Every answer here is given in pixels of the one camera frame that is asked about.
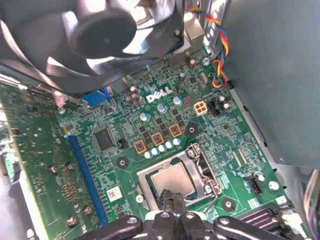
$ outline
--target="gray panel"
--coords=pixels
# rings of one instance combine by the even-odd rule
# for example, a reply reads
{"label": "gray panel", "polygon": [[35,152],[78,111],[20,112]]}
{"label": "gray panel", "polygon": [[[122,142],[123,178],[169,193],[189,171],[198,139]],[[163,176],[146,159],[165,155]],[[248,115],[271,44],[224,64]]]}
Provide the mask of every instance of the gray panel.
{"label": "gray panel", "polygon": [[225,71],[278,163],[320,168],[320,1],[231,0]]}

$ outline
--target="green circuit board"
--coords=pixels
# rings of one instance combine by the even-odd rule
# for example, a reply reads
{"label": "green circuit board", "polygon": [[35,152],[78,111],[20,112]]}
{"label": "green circuit board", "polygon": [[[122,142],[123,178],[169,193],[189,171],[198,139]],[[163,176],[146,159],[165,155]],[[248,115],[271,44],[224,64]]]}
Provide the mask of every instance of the green circuit board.
{"label": "green circuit board", "polygon": [[[269,182],[278,182],[277,177],[231,92],[227,89],[219,92],[212,87],[210,79],[215,69],[202,65],[204,57],[205,51],[192,55],[196,61],[194,70],[188,65],[172,67],[165,59],[127,76],[128,87],[140,90],[139,102],[126,102],[129,91],[114,92],[109,100],[97,106],[66,108],[64,114],[57,112],[48,94],[0,85],[11,134],[49,239],[73,239],[99,225],[94,210],[90,215],[84,214],[84,206],[93,209],[93,204],[64,135],[77,136],[109,221],[129,214],[144,219],[149,210],[136,200],[137,173],[184,151],[192,143],[200,145],[222,189],[206,213],[210,222],[218,216],[237,217],[268,203],[287,200],[282,187],[270,189]],[[155,97],[154,93],[161,90],[164,94]],[[153,97],[148,102],[146,97],[150,95]],[[219,105],[221,95],[227,99],[227,109]],[[181,97],[182,105],[174,104],[176,96]],[[200,101],[206,103],[208,111],[196,116],[194,104]],[[164,104],[167,111],[160,113],[158,104]],[[142,121],[141,114],[148,114],[149,120]],[[169,128],[176,124],[181,131],[177,136],[179,144],[150,159],[144,151],[137,152],[138,141],[144,142],[148,152],[156,148],[152,141],[156,133],[162,135],[164,145],[173,141],[176,137]],[[123,148],[119,147],[119,141],[124,143]],[[119,161],[124,158],[125,166]],[[74,170],[66,167],[69,163]],[[57,173],[49,171],[52,166]],[[250,184],[257,171],[265,176],[265,181],[257,183],[259,193]],[[234,204],[232,210],[226,210],[226,200]],[[203,212],[212,201],[209,197],[188,210]],[[69,216],[77,219],[72,228],[66,225]]]}
{"label": "green circuit board", "polygon": [[[206,214],[209,221],[221,215],[242,215],[285,196],[282,188],[278,191],[269,189],[268,183],[278,180],[230,92],[228,90],[218,92],[213,89],[211,81],[206,83],[202,78],[201,73],[205,73],[210,79],[214,71],[212,66],[202,66],[201,61],[205,55],[204,52],[199,52],[193,56],[196,60],[194,70],[190,70],[187,65],[174,69],[168,61],[161,61],[128,76],[128,85],[136,86],[141,91],[139,95],[142,96],[142,100],[133,105],[125,101],[128,93],[115,94],[109,101],[99,106],[93,108],[83,106],[67,111],[63,115],[57,114],[61,127],[72,125],[70,134],[77,135],[80,141],[91,176],[110,220],[127,214],[143,219],[149,210],[136,201],[137,173],[183,151],[191,143],[200,144],[223,188],[214,207]],[[181,72],[185,73],[184,82],[178,77]],[[164,92],[167,89],[172,93],[155,99],[152,103],[146,101],[146,96],[161,89]],[[217,117],[214,117],[210,110],[207,114],[196,116],[194,111],[196,102],[217,101],[219,95],[229,99],[228,110],[220,110]],[[174,105],[173,97],[175,96],[182,98],[181,106]],[[157,105],[160,103],[167,106],[166,113],[159,113],[157,110]],[[142,113],[149,114],[148,122],[140,119]],[[146,159],[144,154],[137,153],[134,144],[139,140],[145,142],[149,151],[155,148],[155,144],[150,142],[151,136],[155,133],[160,132],[165,142],[172,141],[174,137],[168,129],[174,124],[179,124],[183,133],[178,137],[181,140],[179,146],[167,149],[151,159]],[[189,126],[197,129],[196,135],[185,134]],[[105,129],[115,141],[125,139],[128,148],[120,150],[114,147],[107,152],[101,151],[95,133]],[[245,160],[240,156],[239,150],[242,151]],[[242,162],[241,167],[234,153]],[[125,169],[119,165],[119,159],[122,157],[128,159],[128,166]],[[256,171],[263,172],[266,177],[265,182],[260,184],[263,190],[260,195],[253,192],[247,180]],[[113,194],[113,191],[119,190],[118,196],[109,197],[109,192]],[[227,197],[234,200],[236,204],[232,212],[226,212],[222,207],[222,202]],[[211,201],[212,199],[209,198],[190,206],[189,209],[203,212]]]}
{"label": "green circuit board", "polygon": [[[40,212],[38,221],[42,220],[46,232],[42,237],[69,240],[97,228],[98,218],[76,158],[56,119],[52,96],[0,84],[0,98],[20,166],[34,196],[26,201],[35,201]],[[85,215],[84,207],[91,208],[92,213]],[[68,217],[76,217],[72,228],[66,224]]]}

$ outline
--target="cable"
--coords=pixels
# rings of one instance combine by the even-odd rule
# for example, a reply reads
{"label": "cable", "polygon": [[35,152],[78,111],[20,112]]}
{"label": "cable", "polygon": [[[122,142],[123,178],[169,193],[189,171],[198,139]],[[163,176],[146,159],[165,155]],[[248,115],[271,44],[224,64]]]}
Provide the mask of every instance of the cable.
{"label": "cable", "polygon": [[212,86],[218,91],[223,91],[227,87],[227,76],[223,71],[223,66],[225,64],[225,58],[226,56],[228,56],[230,50],[228,35],[226,31],[221,27],[221,22],[207,12],[202,11],[200,8],[189,9],[189,12],[202,15],[207,21],[214,23],[218,30],[218,35],[222,42],[222,51],[213,61],[213,64],[216,64],[216,72],[212,77]]}
{"label": "cable", "polygon": [[318,227],[315,225],[314,219],[320,193],[320,185],[317,185],[318,181],[319,171],[313,170],[309,182],[306,186],[303,198],[303,208],[305,211],[306,220],[314,239],[319,239],[319,231]]}

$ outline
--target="fan hub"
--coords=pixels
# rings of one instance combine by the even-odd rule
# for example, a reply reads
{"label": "fan hub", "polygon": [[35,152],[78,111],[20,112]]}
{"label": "fan hub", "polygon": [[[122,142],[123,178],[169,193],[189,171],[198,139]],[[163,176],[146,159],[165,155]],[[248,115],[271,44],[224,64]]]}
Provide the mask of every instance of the fan hub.
{"label": "fan hub", "polygon": [[121,53],[135,37],[137,24],[122,9],[108,9],[82,19],[69,42],[79,55],[101,59]]}

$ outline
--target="cpu cooler fan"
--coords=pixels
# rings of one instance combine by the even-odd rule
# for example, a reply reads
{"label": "cpu cooler fan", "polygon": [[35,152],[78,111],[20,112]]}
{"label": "cpu cooler fan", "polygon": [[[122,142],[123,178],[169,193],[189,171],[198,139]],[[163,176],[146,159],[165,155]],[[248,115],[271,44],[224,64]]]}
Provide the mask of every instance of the cpu cooler fan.
{"label": "cpu cooler fan", "polygon": [[101,89],[184,42],[184,0],[0,4],[2,33],[15,54],[2,54],[0,63],[73,97]]}

